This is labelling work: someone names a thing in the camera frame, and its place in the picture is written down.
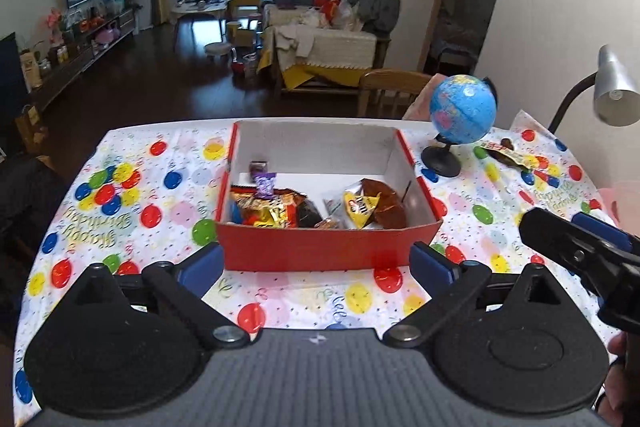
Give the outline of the person's right hand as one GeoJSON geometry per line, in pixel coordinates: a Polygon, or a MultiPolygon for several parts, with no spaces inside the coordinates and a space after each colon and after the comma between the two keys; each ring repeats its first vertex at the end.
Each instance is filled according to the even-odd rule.
{"type": "MultiPolygon", "coordinates": [[[[608,352],[616,357],[626,355],[627,335],[623,332],[615,335],[608,342],[608,352]]],[[[596,406],[597,413],[610,426],[623,425],[623,406],[628,399],[628,386],[625,376],[625,363],[614,364],[608,370],[604,381],[604,394],[596,406]]]]}

